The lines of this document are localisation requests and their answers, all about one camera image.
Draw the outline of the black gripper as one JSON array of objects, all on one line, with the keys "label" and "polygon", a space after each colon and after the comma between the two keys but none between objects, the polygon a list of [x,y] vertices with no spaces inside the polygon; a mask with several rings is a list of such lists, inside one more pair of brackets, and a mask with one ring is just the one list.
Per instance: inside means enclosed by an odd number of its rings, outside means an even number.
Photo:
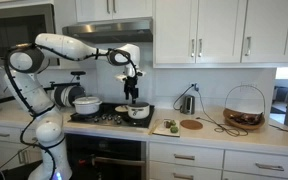
[{"label": "black gripper", "polygon": [[124,92],[125,92],[125,99],[129,100],[129,94],[132,96],[132,104],[136,103],[136,95],[138,93],[137,85],[137,78],[136,77],[127,77],[124,83]]}]

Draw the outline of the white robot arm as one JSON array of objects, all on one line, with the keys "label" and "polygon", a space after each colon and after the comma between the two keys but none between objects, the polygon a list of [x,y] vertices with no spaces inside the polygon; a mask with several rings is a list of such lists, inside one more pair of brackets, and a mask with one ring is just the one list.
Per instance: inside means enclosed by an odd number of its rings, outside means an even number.
[{"label": "white robot arm", "polygon": [[123,66],[125,90],[132,98],[137,97],[137,80],[140,49],[126,44],[115,49],[102,50],[91,47],[69,36],[41,33],[33,43],[11,47],[5,56],[5,81],[12,95],[37,123],[36,146],[41,149],[43,162],[28,180],[69,180],[72,170],[67,158],[63,128],[63,116],[51,101],[37,74],[47,68],[49,61],[63,58],[82,61],[92,58],[103,60],[114,66]]}]

